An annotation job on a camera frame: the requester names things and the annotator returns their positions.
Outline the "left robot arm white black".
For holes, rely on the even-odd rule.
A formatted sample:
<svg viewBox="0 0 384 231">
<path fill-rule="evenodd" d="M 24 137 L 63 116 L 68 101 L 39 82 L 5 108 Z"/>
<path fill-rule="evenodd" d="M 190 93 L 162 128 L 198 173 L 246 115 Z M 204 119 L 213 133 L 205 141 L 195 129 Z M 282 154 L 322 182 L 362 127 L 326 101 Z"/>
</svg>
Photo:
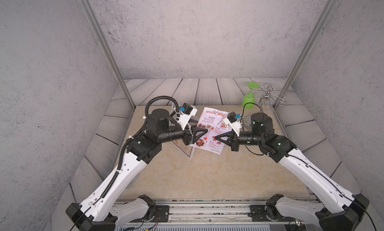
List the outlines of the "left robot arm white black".
<svg viewBox="0 0 384 231">
<path fill-rule="evenodd" d="M 74 227 L 80 231 L 113 231 L 131 221 L 154 219 L 156 202 L 147 195 L 117 207 L 115 201 L 161 151 L 163 143 L 182 140 L 189 146 L 207 133 L 207 129 L 190 125 L 196 113 L 197 108 L 189 104 L 175 107 L 172 114 L 165 109 L 146 109 L 143 128 L 126 140 L 117 166 L 86 199 L 67 208 Z"/>
</svg>

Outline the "small pink food menu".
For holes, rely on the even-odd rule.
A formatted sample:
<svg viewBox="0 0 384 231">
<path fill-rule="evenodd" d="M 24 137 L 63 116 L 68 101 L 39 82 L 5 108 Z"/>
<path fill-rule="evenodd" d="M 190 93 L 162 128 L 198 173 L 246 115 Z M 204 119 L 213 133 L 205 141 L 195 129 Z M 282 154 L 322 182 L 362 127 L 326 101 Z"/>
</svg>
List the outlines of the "small pink food menu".
<svg viewBox="0 0 384 231">
<path fill-rule="evenodd" d="M 215 108 L 204 107 L 197 127 L 207 129 L 208 132 L 200 137 L 191 147 L 200 148 L 220 155 L 225 144 L 217 140 L 217 135 L 229 132 L 232 128 L 224 123 L 224 117 L 228 114 Z"/>
</svg>

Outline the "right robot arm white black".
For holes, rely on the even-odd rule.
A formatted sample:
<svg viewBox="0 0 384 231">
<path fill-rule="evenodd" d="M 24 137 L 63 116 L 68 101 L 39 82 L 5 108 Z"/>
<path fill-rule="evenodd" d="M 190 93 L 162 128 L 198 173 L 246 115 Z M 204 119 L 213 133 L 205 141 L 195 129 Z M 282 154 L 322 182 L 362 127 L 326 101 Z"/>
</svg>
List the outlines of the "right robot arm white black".
<svg viewBox="0 0 384 231">
<path fill-rule="evenodd" d="M 320 227 L 324 231 L 354 231 L 367 214 L 369 200 L 354 195 L 318 169 L 287 137 L 275 134 L 273 120 L 264 113 L 251 116 L 251 130 L 244 131 L 241 115 L 231 112 L 224 124 L 232 130 L 217 135 L 216 140 L 237 152 L 240 146 L 258 146 L 262 154 L 273 159 L 300 179 L 320 199 L 310 203 L 275 194 L 266 202 L 266 216 L 272 222 L 294 218 Z"/>
</svg>

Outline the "Dim Sum Inn blue-bordered menu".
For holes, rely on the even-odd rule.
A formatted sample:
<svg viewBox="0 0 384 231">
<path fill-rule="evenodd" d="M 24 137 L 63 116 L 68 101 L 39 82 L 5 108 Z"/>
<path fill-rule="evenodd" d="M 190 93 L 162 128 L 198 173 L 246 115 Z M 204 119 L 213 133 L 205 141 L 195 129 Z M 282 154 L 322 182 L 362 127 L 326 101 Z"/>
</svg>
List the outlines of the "Dim Sum Inn blue-bordered menu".
<svg viewBox="0 0 384 231">
<path fill-rule="evenodd" d="M 194 147 L 184 145 L 182 140 L 172 141 L 172 144 L 187 158 L 191 159 L 193 157 Z"/>
</svg>

